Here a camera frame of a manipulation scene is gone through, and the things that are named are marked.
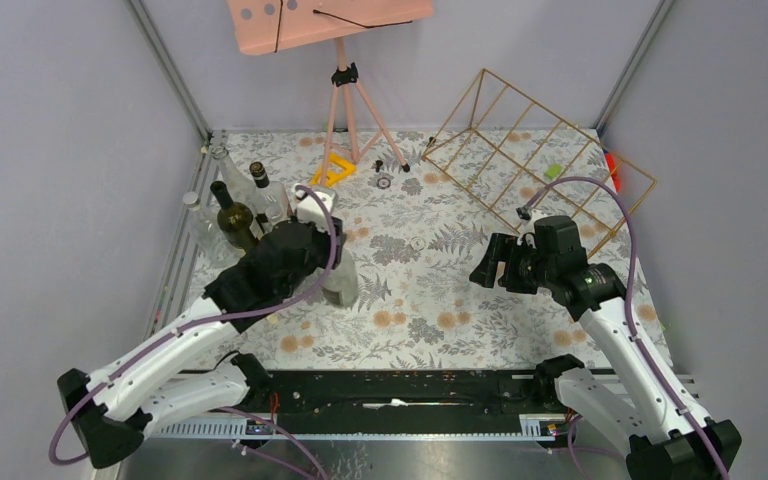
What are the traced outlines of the clear bottle black cap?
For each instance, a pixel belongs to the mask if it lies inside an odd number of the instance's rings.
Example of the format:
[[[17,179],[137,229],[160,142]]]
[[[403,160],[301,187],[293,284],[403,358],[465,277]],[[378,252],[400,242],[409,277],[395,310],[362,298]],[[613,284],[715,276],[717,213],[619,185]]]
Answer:
[[[279,181],[272,181],[261,162],[252,162],[249,170],[257,188],[253,205],[258,225],[266,229],[268,219],[266,211],[272,204],[277,204],[283,217],[288,218],[292,214],[292,210],[284,184]]]

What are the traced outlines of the dark green wine bottle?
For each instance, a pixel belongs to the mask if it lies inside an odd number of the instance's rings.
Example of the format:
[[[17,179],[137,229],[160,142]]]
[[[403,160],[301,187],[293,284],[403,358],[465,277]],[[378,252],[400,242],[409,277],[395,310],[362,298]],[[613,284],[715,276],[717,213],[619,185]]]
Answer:
[[[219,205],[216,214],[219,229],[234,248],[242,250],[245,254],[250,253],[259,242],[251,230],[254,221],[252,211],[232,198],[228,186],[223,181],[212,182],[210,191]]]

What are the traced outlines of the tall clear glass bottle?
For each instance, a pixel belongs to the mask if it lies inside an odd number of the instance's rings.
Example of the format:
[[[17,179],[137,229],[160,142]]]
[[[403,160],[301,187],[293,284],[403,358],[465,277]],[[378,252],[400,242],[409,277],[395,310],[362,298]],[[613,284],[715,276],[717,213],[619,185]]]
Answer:
[[[351,307],[359,295],[359,281],[354,258],[348,249],[342,251],[340,263],[322,286],[327,302],[338,307]]]

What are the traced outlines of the short clear glass bottle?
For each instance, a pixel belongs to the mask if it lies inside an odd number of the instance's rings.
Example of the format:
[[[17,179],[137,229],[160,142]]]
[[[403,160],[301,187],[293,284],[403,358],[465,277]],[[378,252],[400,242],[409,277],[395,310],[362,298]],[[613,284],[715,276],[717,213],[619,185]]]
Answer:
[[[183,194],[182,201],[187,210],[188,233],[208,263],[220,268],[234,265],[240,259],[237,250],[228,243],[213,218],[213,212],[201,202],[201,197],[194,191],[188,191]]]

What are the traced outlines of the frosted champagne bottle dark label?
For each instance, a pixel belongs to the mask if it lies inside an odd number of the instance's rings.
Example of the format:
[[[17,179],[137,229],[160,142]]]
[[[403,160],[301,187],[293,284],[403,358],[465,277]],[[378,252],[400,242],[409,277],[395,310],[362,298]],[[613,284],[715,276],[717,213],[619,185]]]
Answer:
[[[237,202],[252,207],[256,186],[238,169],[226,146],[224,144],[212,146],[210,155],[217,163],[222,181],[226,184],[231,197]]]

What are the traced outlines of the clear bottle silver cap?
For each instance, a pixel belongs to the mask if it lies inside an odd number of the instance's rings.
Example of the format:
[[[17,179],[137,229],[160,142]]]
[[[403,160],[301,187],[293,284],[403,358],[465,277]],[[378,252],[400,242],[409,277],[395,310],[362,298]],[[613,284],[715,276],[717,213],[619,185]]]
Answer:
[[[288,219],[287,209],[280,203],[272,203],[266,209],[264,215],[267,219],[269,230],[273,230],[279,223]]]

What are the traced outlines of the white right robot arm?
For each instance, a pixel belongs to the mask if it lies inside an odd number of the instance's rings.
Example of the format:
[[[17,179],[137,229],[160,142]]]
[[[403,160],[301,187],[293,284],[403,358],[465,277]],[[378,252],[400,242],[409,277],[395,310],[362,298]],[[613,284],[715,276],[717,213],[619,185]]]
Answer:
[[[568,407],[604,435],[632,479],[726,479],[742,437],[716,421],[660,356],[632,305],[630,288],[607,264],[592,264],[568,216],[533,222],[521,237],[495,233],[471,282],[535,294],[566,308],[609,361],[628,397],[603,387],[577,358],[540,364],[533,386],[543,410]]]

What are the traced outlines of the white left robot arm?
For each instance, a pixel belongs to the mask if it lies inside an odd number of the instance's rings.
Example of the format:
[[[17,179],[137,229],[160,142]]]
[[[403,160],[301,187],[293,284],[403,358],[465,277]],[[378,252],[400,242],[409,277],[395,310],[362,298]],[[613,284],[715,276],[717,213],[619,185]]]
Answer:
[[[96,469],[117,464],[152,434],[221,407],[264,407],[273,394],[270,375],[251,354],[182,381],[184,367],[206,351],[288,308],[314,290],[297,288],[312,274],[320,287],[339,264],[345,242],[337,217],[281,222],[235,265],[221,271],[203,294],[172,323],[138,347],[91,373],[72,368],[57,380],[65,410],[49,444],[55,465],[58,443],[72,427],[84,457]]]

